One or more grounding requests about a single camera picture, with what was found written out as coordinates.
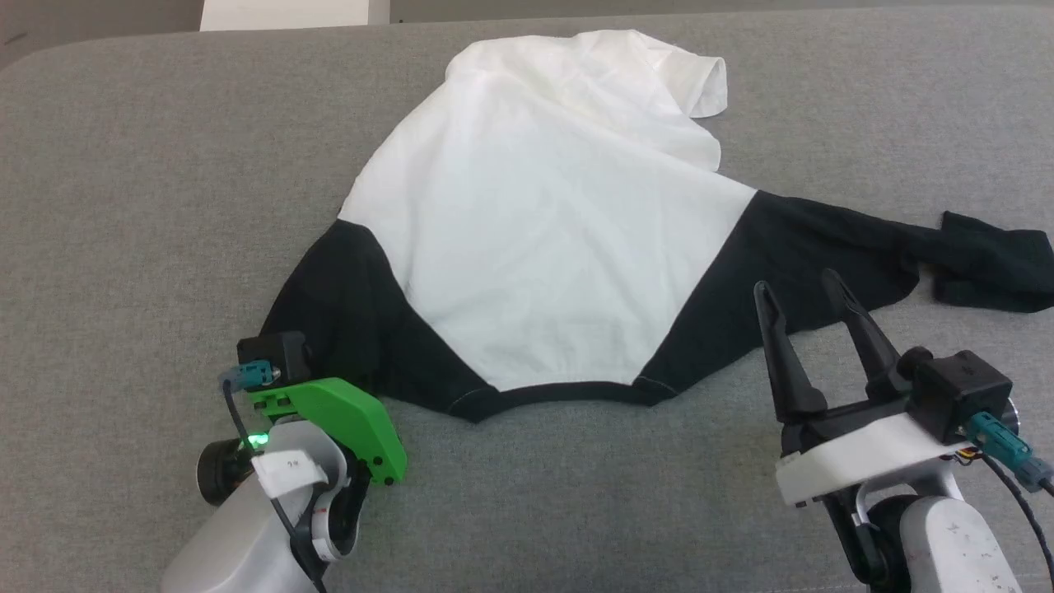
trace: white label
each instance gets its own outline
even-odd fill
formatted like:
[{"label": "white label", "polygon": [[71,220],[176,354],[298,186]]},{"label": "white label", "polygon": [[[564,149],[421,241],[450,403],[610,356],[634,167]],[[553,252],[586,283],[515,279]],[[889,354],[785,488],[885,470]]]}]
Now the white label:
[{"label": "white label", "polygon": [[294,490],[326,483],[326,472],[301,450],[276,451],[253,457],[253,468],[268,498]]}]

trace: raglan shirt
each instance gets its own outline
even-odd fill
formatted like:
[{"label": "raglan shirt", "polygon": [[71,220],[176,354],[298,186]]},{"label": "raglan shirt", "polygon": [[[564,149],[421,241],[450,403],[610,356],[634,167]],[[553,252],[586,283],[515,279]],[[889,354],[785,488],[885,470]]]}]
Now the raglan shirt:
[{"label": "raglan shirt", "polygon": [[938,301],[1054,304],[1039,231],[945,212],[940,230],[758,191],[717,173],[692,118],[725,64],[633,31],[473,43],[363,169],[262,334],[307,336],[339,377],[471,421],[518,406],[651,406],[760,345],[750,289],[834,323],[819,274],[868,310],[937,270]]}]

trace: gray fabric surface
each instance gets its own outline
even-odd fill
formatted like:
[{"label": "gray fabric surface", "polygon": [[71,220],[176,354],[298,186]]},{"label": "gray fabric surface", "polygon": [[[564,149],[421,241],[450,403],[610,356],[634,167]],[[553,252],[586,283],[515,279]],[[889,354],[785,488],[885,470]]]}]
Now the gray fabric surface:
[{"label": "gray fabric surface", "polygon": [[[846,9],[106,40],[0,72],[0,581],[155,590],[211,513],[193,467],[232,435],[234,342],[333,220],[371,152],[467,43],[637,27],[724,56],[722,171],[935,224],[1054,231],[1054,12]],[[1054,313],[876,315],[901,348],[972,349],[1054,457]],[[794,340],[862,397],[840,329]],[[468,426],[389,402],[406,483],[367,502],[332,591],[862,591],[823,511],[782,506],[754,353],[651,410],[546,404]],[[1039,552],[987,469],[958,473],[1027,591]],[[1054,503],[1036,499],[1054,529]]]},{"label": "gray fabric surface", "polygon": [[931,6],[938,4],[1054,4],[1054,0],[391,0],[390,22],[468,21],[677,15],[741,11]]}]

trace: black sleeve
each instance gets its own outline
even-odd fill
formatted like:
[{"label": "black sleeve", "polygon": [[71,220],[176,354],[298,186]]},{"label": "black sleeve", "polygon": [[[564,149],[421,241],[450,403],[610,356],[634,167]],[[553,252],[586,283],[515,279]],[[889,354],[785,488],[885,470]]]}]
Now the black sleeve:
[{"label": "black sleeve", "polygon": [[260,334],[287,331],[307,337],[312,377],[374,396],[448,413],[468,393],[495,392],[413,311],[359,224],[334,222],[286,280]]},{"label": "black sleeve", "polygon": [[798,332],[836,321],[824,268],[870,311],[911,293],[919,261],[934,265],[942,303],[1022,313],[1054,305],[1054,252],[1041,231],[1004,231],[951,212],[940,230],[928,229],[758,192],[633,387],[670,398],[760,347],[750,296],[760,279]]}]

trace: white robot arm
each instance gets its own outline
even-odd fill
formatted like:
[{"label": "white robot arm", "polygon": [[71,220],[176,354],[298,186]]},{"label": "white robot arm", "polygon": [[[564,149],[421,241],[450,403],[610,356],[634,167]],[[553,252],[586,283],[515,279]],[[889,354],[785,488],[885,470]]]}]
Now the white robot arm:
[{"label": "white robot arm", "polygon": [[[1054,471],[1016,437],[1012,383],[976,355],[901,357],[833,270],[822,281],[850,330],[867,375],[867,399],[828,409],[786,336],[786,319],[765,282],[755,286],[776,417],[783,424],[776,480],[787,505],[822,503],[854,575],[874,593],[1021,591],[995,536],[963,501],[952,464],[982,459],[1011,489],[1043,548],[1020,491],[1054,491]],[[866,497],[906,486],[915,495]]]}]

